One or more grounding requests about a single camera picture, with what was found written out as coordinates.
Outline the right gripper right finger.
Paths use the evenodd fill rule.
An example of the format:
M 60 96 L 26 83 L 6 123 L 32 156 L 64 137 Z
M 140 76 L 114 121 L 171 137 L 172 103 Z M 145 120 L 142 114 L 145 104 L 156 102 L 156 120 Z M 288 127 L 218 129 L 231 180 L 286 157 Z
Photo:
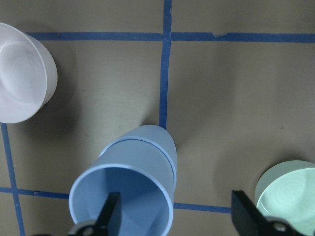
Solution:
M 242 190 L 231 193 L 231 219 L 239 236 L 262 236 L 267 220 Z

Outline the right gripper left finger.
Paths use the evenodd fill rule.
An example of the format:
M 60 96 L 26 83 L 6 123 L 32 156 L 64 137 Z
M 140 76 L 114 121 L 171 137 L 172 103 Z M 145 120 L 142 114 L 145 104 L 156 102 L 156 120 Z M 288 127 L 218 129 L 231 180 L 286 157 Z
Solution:
M 96 236 L 118 236 L 122 223 L 122 202 L 119 192 L 109 193 L 95 222 Z

